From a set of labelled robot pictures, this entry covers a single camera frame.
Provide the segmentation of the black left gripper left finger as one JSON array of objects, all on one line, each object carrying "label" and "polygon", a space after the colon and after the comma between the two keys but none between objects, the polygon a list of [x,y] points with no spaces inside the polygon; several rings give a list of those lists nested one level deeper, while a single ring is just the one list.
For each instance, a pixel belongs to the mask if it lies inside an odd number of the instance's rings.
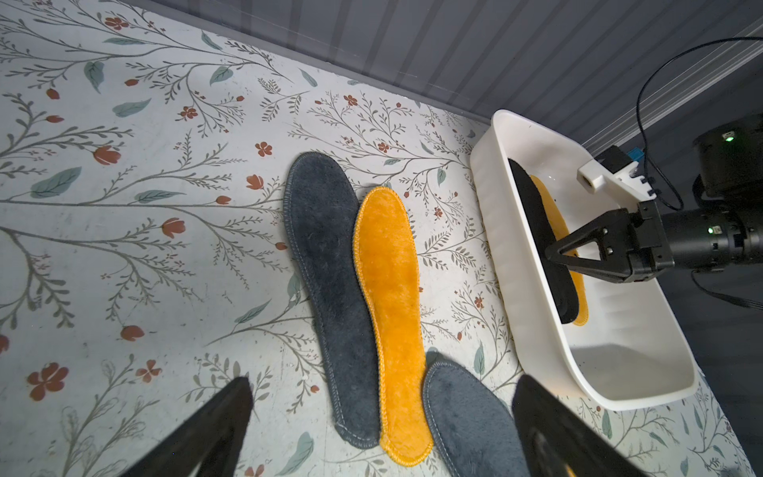
[{"label": "black left gripper left finger", "polygon": [[254,408],[250,380],[233,379],[126,476],[232,476]]}]

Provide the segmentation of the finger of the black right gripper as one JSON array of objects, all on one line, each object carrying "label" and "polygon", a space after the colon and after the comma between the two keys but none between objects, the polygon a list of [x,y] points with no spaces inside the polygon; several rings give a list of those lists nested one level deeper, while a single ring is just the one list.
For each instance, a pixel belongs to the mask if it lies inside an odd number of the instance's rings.
[{"label": "finger of the black right gripper", "polygon": [[608,211],[547,246],[544,254],[549,260],[560,260],[595,242],[602,260],[626,256],[630,246],[630,226],[631,214],[626,209]]},{"label": "finger of the black right gripper", "polygon": [[588,275],[611,283],[626,283],[633,278],[633,270],[625,260],[592,260],[579,256],[548,256],[553,264],[565,266],[568,270]]}]

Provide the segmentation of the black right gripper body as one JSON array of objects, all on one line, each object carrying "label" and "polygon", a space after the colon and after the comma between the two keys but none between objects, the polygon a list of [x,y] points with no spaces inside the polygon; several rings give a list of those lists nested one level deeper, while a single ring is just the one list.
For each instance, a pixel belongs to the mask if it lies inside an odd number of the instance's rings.
[{"label": "black right gripper body", "polygon": [[624,217],[623,280],[651,280],[675,266],[674,254],[655,201],[640,202],[634,212],[619,210]]}]

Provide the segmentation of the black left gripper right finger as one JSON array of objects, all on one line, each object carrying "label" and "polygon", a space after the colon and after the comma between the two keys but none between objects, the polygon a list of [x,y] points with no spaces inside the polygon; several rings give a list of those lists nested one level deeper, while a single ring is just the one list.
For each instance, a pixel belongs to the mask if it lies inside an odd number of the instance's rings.
[{"label": "black left gripper right finger", "polygon": [[512,411],[532,476],[644,474],[529,375],[517,383]]}]

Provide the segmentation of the black insole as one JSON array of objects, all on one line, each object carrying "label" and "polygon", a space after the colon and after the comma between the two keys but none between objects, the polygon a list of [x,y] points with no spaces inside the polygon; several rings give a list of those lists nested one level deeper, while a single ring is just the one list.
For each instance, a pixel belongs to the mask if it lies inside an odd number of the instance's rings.
[{"label": "black insole", "polygon": [[538,192],[531,175],[515,160],[508,160],[516,187],[518,189],[523,210],[528,220],[536,254],[544,270],[544,276],[556,304],[556,311],[561,324],[570,324],[578,316],[578,299],[569,270],[565,266],[553,264],[544,254],[550,244],[557,241],[550,227],[542,197]]}]

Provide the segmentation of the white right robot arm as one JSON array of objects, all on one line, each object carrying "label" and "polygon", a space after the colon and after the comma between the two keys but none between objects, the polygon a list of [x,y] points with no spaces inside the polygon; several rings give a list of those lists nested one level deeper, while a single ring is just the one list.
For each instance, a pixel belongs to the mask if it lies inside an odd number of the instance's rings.
[{"label": "white right robot arm", "polygon": [[670,268],[722,270],[762,260],[762,116],[723,124],[695,142],[695,210],[662,214],[656,202],[608,211],[546,247],[553,264],[612,283]]}]

